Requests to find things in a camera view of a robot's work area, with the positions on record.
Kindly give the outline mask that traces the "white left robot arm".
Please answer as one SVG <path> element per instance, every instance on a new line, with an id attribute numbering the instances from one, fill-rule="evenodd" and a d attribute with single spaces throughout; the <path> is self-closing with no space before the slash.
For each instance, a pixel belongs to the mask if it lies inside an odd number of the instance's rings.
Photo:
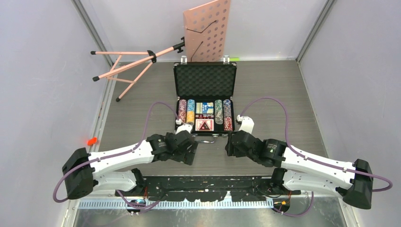
<path id="1" fill-rule="evenodd" d="M 86 148 L 79 148 L 62 167 L 67 199 L 108 190 L 139 196 L 145 190 L 140 171 L 121 172 L 121 169 L 167 160 L 192 165 L 197 146 L 194 137 L 184 130 L 177 134 L 153 134 L 139 143 L 109 151 L 88 153 Z"/>

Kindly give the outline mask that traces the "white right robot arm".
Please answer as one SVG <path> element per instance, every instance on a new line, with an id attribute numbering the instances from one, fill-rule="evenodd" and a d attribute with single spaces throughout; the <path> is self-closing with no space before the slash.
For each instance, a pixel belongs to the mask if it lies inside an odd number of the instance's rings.
<path id="1" fill-rule="evenodd" d="M 364 210 L 372 207 L 373 179 L 367 161 L 342 162 L 302 151 L 286 142 L 260 140 L 245 131 L 229 135 L 228 156 L 247 157 L 264 167 L 272 167 L 269 186 L 273 194 L 311 191 L 341 198 Z"/>

